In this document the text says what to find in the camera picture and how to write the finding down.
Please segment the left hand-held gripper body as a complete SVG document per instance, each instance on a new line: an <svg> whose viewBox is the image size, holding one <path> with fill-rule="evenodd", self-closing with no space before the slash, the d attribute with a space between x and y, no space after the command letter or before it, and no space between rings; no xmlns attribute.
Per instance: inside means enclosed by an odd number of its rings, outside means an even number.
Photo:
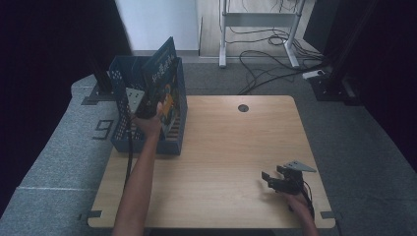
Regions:
<svg viewBox="0 0 417 236"><path fill-rule="evenodd" d="M128 106L131 113L142 119L149 119L156 114L157 102L143 90L126 88Z"/></svg>

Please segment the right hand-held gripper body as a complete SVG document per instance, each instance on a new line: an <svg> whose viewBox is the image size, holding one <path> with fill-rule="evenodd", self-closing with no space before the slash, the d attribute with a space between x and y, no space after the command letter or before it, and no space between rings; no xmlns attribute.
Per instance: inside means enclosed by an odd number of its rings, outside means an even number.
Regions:
<svg viewBox="0 0 417 236"><path fill-rule="evenodd" d="M287 168L288 172L285 175L281 174L283 178L277 180L276 190L290 195L298 195L304 189L304 172L316 172L315 168L298 160L293 160L280 166Z"/></svg>

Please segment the blue plastic file rack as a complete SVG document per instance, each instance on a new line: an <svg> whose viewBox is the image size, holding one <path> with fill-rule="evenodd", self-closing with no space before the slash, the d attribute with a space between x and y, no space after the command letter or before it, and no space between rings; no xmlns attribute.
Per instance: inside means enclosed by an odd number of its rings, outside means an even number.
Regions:
<svg viewBox="0 0 417 236"><path fill-rule="evenodd" d="M119 152L140 152L145 143L145 135L139 128L128 126L128 96L126 89L143 90L146 84L140 75L140 66L149 56L116 56L110 65L110 80L113 86L119 121L111 137L111 143ZM184 82L182 59L174 62L176 79L172 83L172 116L167 128L163 126L156 152L158 154L179 155L181 153L187 118L187 97Z"/></svg>

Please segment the blue cartoon picture book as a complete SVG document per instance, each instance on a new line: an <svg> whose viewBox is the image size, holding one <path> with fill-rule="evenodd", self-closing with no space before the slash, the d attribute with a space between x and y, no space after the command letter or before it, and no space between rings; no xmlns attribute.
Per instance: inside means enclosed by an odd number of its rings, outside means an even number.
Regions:
<svg viewBox="0 0 417 236"><path fill-rule="evenodd" d="M160 121L164 137L170 132L179 110L178 62L174 39L170 36L142 67L150 104L162 103Z"/></svg>

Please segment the person's right hand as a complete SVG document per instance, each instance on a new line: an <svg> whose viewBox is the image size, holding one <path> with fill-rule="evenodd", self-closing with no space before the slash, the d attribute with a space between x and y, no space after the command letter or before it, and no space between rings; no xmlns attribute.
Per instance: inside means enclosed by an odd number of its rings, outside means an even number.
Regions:
<svg viewBox="0 0 417 236"><path fill-rule="evenodd" d="M292 211L298 216L310 214L308 202L302 194L290 195L283 193L282 196L285 198L288 205L292 208Z"/></svg>

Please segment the person's left hand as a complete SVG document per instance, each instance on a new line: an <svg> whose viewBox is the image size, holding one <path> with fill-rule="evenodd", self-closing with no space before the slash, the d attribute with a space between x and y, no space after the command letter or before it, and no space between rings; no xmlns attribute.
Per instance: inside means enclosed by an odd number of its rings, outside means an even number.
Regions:
<svg viewBox="0 0 417 236"><path fill-rule="evenodd" d="M162 114L162 103L159 102L155 108L155 115L148 119L137 117L135 114L130 114L130 120L140 128L147 139L159 140L161 131L160 116Z"/></svg>

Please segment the black metal stand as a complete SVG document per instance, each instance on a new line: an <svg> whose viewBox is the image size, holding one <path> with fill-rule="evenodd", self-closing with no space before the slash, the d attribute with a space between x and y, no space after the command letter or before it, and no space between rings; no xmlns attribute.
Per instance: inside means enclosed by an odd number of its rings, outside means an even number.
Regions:
<svg viewBox="0 0 417 236"><path fill-rule="evenodd" d="M90 95L84 98L82 105L97 105L100 101L113 101L112 84L107 72L100 68L97 60L93 56L90 55L87 61L89 67L92 69L96 84Z"/></svg>
<svg viewBox="0 0 417 236"><path fill-rule="evenodd" d="M309 79L317 101L359 104L351 75L363 50L369 23L380 0L318 0L306 29L306 39L324 56L330 72Z"/></svg>

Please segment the white panel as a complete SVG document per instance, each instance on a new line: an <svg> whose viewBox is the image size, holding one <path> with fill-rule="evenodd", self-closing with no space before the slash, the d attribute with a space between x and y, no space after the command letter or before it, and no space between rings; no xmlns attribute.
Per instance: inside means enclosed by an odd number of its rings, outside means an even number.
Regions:
<svg viewBox="0 0 417 236"><path fill-rule="evenodd" d="M196 0L115 0L134 54L156 51L172 36L180 52L197 53Z"/></svg>

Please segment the white power strip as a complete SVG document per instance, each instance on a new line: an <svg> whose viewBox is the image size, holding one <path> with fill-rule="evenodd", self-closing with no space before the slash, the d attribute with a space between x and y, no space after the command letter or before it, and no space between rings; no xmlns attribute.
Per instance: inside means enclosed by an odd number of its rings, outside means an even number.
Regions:
<svg viewBox="0 0 417 236"><path fill-rule="evenodd" d="M310 71L310 72L303 73L302 78L304 80L308 80L310 78L322 76L324 74L325 74L325 72L323 70L315 70L315 71Z"/></svg>

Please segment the dark curtain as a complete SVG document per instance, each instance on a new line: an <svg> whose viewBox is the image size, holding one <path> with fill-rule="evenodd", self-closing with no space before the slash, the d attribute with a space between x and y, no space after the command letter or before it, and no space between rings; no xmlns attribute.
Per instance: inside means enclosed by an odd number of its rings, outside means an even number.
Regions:
<svg viewBox="0 0 417 236"><path fill-rule="evenodd" d="M359 104L417 172L417 0L380 0L360 48Z"/></svg>
<svg viewBox="0 0 417 236"><path fill-rule="evenodd" d="M131 48L115 0L0 0L0 216L72 98Z"/></svg>

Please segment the white metal desk frame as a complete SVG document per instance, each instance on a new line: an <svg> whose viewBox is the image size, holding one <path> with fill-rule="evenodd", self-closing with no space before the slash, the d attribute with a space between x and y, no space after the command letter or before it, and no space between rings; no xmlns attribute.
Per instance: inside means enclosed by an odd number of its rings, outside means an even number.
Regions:
<svg viewBox="0 0 417 236"><path fill-rule="evenodd" d="M283 46L291 66L297 68L299 63L292 45L302 17L305 2L306 0L298 0L294 13L230 13L227 10L227 0L220 0L219 23L221 27L221 37L218 57L219 67L226 67L227 27L270 27L290 29L288 38L284 41Z"/></svg>

